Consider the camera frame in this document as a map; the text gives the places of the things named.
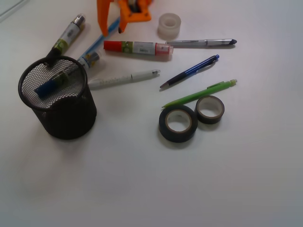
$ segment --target green mechanical pencil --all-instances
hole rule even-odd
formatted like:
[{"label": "green mechanical pencil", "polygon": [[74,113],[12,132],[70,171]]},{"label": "green mechanical pencil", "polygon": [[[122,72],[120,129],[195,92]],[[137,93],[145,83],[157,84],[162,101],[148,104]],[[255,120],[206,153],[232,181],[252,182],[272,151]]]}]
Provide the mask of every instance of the green mechanical pencil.
[{"label": "green mechanical pencil", "polygon": [[222,81],[220,83],[209,86],[207,89],[205,89],[203,91],[200,91],[200,92],[194,93],[192,95],[188,95],[186,97],[177,99],[177,100],[172,101],[170,103],[167,103],[166,105],[163,106],[163,108],[166,108],[166,107],[169,107],[169,106],[172,106],[172,105],[182,105],[182,104],[185,104],[185,103],[189,103],[189,102],[197,100],[197,99],[199,99],[203,96],[209,96],[209,95],[211,95],[213,93],[216,93],[218,91],[222,91],[224,89],[232,87],[232,86],[236,85],[236,83],[237,83],[236,79],[232,79],[231,81],[227,81],[227,82]]}]

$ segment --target white pen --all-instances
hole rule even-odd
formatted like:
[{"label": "white pen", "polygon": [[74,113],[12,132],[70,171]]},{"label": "white pen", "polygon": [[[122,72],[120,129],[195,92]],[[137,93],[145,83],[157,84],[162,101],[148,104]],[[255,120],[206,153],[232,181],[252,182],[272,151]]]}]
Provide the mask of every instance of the white pen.
[{"label": "white pen", "polygon": [[236,43],[237,40],[234,39],[175,40],[166,42],[166,44],[169,44],[173,47],[235,45]]},{"label": "white pen", "polygon": [[146,79],[152,79],[160,75],[160,70],[149,70],[144,72],[136,72],[123,77],[114,77],[114,78],[95,78],[89,81],[89,88],[100,88],[102,86],[120,84],[126,82],[135,82]]}]

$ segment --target black mesh pen holder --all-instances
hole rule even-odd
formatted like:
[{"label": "black mesh pen holder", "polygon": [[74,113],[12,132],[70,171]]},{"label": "black mesh pen holder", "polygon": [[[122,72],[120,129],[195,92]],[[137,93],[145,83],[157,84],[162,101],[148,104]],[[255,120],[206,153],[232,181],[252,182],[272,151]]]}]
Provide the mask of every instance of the black mesh pen holder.
[{"label": "black mesh pen holder", "polygon": [[[49,67],[48,62],[56,62]],[[97,110],[83,66],[73,58],[42,58],[22,74],[18,92],[45,130],[54,137],[71,140],[93,126]]]}]

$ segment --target red marker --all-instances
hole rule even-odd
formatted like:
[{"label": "red marker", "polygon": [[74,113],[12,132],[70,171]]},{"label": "red marker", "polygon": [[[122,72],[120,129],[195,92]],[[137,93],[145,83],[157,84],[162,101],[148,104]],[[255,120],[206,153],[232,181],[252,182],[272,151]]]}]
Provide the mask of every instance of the red marker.
[{"label": "red marker", "polygon": [[159,43],[104,41],[104,50],[150,55],[171,55],[174,51],[174,47],[168,44]]}]

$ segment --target adhesive tape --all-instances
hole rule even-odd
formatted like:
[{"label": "adhesive tape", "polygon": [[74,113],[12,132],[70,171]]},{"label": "adhesive tape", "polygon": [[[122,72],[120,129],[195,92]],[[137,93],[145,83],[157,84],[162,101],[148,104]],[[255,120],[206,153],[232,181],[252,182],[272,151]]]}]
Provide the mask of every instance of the adhesive tape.
[{"label": "adhesive tape", "polygon": [[197,101],[195,113],[204,124],[218,123],[224,113],[223,102],[215,96],[204,96]]},{"label": "adhesive tape", "polygon": [[171,38],[177,36],[180,31],[181,19],[174,13],[165,13],[159,18],[158,31],[160,34]]},{"label": "adhesive tape", "polygon": [[[177,131],[169,126],[169,121],[181,117],[187,121],[187,126],[182,131]],[[198,119],[194,111],[184,105],[175,105],[165,108],[159,117],[159,130],[162,136],[175,143],[182,143],[191,139],[198,127]]]}]

